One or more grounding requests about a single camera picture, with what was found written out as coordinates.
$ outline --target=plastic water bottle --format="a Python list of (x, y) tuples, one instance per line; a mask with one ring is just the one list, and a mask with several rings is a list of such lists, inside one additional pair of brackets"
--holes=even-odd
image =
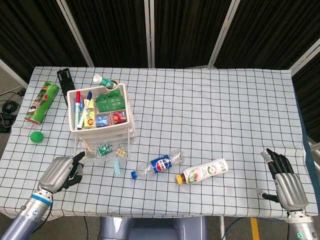
[(183, 152), (180, 150), (175, 150), (169, 155), (164, 155), (152, 161), (139, 164), (137, 170), (131, 172), (131, 176), (133, 179), (146, 178), (147, 175), (152, 173), (157, 174), (158, 172), (162, 172), (168, 168), (171, 168), (172, 165), (179, 165), (184, 161), (185, 157)]

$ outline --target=yellow floor stripe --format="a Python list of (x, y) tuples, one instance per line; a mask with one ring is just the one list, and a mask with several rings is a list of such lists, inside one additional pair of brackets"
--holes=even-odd
[(260, 240), (257, 219), (254, 217), (251, 217), (250, 221), (251, 221), (252, 239)]

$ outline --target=black curtain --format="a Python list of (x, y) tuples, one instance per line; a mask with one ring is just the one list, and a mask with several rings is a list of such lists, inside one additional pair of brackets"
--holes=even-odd
[(307, 135), (320, 142), (320, 53), (292, 77)]
[(230, 0), (155, 0), (155, 67), (207, 65)]
[(55, 0), (2, 0), (0, 26), (0, 58), (27, 83), (36, 66), (87, 66)]
[(144, 0), (67, 4), (96, 67), (148, 67)]
[(319, 38), (318, 0), (241, 0), (214, 66), (288, 69)]

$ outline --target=white bottle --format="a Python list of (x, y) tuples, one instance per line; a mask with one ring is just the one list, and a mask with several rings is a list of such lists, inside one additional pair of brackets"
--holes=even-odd
[(133, 179), (146, 178), (147, 175), (162, 172), (172, 165), (179, 165), (185, 160), (184, 154), (180, 150), (170, 152), (149, 162), (139, 164), (137, 170), (131, 172)]
[(177, 174), (176, 181), (180, 184), (194, 184), (217, 174), (224, 174), (229, 170), (226, 160), (215, 159), (199, 166), (192, 166)]

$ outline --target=blue marker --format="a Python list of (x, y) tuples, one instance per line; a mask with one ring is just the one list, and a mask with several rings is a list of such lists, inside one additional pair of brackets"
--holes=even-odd
[(80, 121), (77, 125), (77, 130), (81, 130), (82, 129), (82, 126), (84, 124), (84, 120), (85, 120), (85, 116), (86, 116), (86, 110), (88, 109), (89, 107), (89, 104), (90, 104), (90, 101), (91, 101), (91, 98), (92, 98), (92, 92), (88, 92), (88, 95), (86, 96), (86, 99), (85, 99), (85, 104), (84, 104), (84, 108), (83, 108), (83, 112), (82, 112), (82, 116), (80, 118)]

